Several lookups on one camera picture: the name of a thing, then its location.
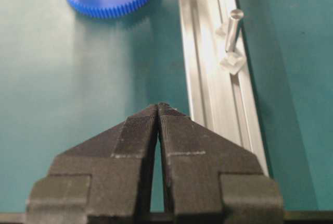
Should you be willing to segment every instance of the green work surface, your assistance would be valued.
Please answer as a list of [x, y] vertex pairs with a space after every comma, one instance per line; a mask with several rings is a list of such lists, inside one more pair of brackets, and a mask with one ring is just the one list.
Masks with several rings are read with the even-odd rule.
[[[66, 0], [0, 4], [0, 211], [24, 211], [55, 155], [148, 104], [188, 114], [177, 0], [116, 20]], [[163, 210], [159, 156], [152, 210]]]
[[238, 1], [268, 165], [285, 206], [332, 210], [332, 0]]

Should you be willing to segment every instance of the gear teeth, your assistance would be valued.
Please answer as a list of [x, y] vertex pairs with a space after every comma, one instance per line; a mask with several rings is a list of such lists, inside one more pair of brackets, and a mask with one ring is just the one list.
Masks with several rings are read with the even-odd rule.
[[87, 4], [82, 4], [79, 1], [67, 0], [68, 3], [79, 13], [100, 19], [108, 18], [119, 18], [129, 13], [132, 13], [142, 6], [144, 6], [149, 0], [130, 0], [124, 4], [119, 4], [116, 6], [90, 6]]

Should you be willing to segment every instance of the green mat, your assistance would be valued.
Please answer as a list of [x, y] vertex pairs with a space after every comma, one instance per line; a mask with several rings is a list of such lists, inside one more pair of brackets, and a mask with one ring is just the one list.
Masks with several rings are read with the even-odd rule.
[[[148, 104], [188, 114], [178, 0], [118, 20], [80, 16], [65, 0], [0, 4], [0, 211], [24, 211], [56, 154]], [[163, 210], [160, 169], [152, 210]]]
[[238, 1], [266, 154], [285, 206], [332, 210], [332, 0]]

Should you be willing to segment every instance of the aluminum rail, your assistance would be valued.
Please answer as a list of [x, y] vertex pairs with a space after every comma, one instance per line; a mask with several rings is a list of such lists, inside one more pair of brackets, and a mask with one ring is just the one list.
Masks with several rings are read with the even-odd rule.
[[244, 58], [236, 72], [221, 65], [236, 0], [179, 0], [184, 61], [193, 121], [257, 155], [268, 175], [242, 33], [235, 53]]

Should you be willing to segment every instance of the metal rod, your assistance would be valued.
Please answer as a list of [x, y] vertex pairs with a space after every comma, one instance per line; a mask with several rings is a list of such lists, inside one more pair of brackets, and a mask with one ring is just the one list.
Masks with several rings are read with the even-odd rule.
[[243, 17], [244, 13], [240, 9], [234, 9], [230, 13], [227, 37], [225, 41], [226, 52], [233, 52], [235, 50], [240, 23]]

